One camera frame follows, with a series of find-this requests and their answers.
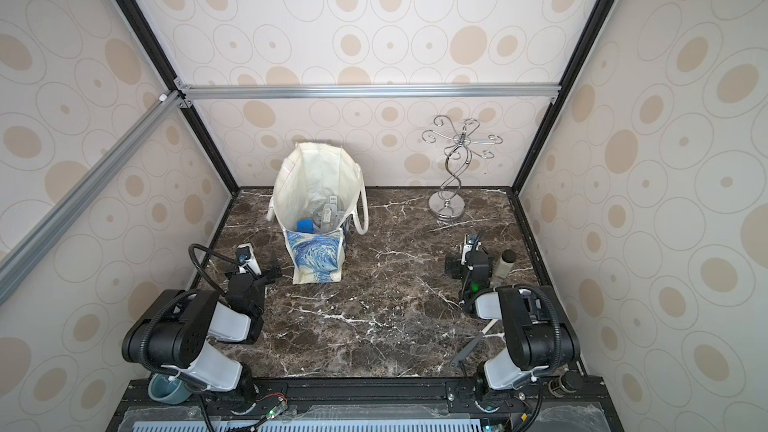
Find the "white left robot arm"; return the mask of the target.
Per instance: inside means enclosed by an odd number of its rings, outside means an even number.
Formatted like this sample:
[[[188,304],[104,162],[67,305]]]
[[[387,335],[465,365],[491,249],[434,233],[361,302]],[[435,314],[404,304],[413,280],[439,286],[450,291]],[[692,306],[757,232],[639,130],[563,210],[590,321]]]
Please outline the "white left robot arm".
[[[125,361],[179,379],[195,392],[254,400],[258,388],[249,366],[209,342],[250,345],[264,326],[266,286],[282,276],[277,261],[260,275],[235,273],[223,293],[215,290],[163,291],[126,333]]]

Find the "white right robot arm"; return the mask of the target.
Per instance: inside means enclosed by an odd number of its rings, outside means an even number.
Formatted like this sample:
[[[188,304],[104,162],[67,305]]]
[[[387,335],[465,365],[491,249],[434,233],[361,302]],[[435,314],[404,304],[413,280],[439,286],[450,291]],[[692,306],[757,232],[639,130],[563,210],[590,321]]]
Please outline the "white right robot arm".
[[[581,356],[579,339],[552,287],[493,283],[509,274],[516,261],[511,249],[495,258],[473,242],[463,246],[459,257],[445,257],[445,273],[461,282],[462,310],[502,326],[505,348],[476,373],[480,396],[553,378]]]

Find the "Starry Night canvas tote bag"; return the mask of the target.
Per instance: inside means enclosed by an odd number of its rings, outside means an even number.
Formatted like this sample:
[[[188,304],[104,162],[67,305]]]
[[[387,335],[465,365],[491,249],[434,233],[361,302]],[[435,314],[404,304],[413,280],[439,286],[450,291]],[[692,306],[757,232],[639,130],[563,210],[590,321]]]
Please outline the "Starry Night canvas tote bag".
[[[369,228],[361,166],[341,147],[297,144],[281,163],[267,219],[281,227],[295,285],[339,282],[349,230]],[[302,219],[314,222],[314,234],[296,231]]]

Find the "blue compass case front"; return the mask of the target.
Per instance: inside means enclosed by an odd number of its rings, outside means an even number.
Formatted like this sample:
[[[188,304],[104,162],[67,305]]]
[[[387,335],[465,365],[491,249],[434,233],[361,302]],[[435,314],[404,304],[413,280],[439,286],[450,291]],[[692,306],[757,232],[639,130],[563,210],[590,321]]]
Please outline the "blue compass case front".
[[[314,234],[315,225],[311,219],[302,219],[297,222],[296,231],[304,234]]]

